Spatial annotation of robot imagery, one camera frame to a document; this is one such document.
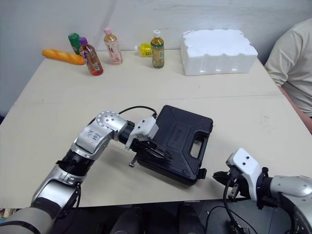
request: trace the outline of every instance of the pink bottle cap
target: pink bottle cap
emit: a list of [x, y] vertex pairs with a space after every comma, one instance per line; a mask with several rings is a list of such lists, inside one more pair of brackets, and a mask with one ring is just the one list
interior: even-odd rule
[[107, 35], [112, 34], [112, 30], [111, 30], [110, 27], [106, 27], [103, 30], [104, 30], [104, 33], [107, 34]]

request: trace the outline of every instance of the person's arm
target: person's arm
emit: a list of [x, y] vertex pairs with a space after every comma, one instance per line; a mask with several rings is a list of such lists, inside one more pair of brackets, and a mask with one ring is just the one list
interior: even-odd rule
[[287, 81], [288, 72], [301, 56], [302, 45], [302, 38], [292, 30], [276, 41], [264, 66], [277, 86], [282, 86]]
[[294, 104], [294, 102], [292, 101], [292, 99], [289, 97], [289, 95], [287, 94], [287, 92], [282, 88], [279, 87], [279, 89], [281, 90], [281, 92], [283, 93], [283, 95], [287, 98], [287, 100], [289, 101], [289, 103], [292, 105], [292, 107], [294, 108], [294, 110], [297, 112], [297, 114], [299, 115], [299, 117], [301, 118], [302, 122], [306, 125], [306, 127], [308, 128], [309, 132], [312, 134], [312, 119], [308, 116], [306, 116], [300, 109], [299, 107]]

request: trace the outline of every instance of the baguette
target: baguette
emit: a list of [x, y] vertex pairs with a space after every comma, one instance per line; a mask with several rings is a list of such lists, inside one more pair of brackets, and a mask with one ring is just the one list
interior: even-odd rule
[[43, 50], [42, 55], [50, 59], [56, 59], [56, 60], [60, 60], [60, 61], [64, 61], [64, 62], [76, 64], [76, 65], [85, 64], [83, 57], [81, 57], [80, 55], [71, 54], [65, 51], [48, 49], [48, 50]]

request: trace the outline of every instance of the styrofoam box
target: styrofoam box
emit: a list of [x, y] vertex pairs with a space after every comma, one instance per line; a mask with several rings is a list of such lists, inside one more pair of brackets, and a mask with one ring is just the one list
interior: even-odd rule
[[257, 51], [239, 30], [183, 33], [181, 57], [185, 75], [249, 72]]

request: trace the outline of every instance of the person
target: person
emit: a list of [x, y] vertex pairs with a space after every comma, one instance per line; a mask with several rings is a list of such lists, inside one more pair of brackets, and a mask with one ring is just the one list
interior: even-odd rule
[[277, 40], [265, 68], [312, 134], [312, 18]]

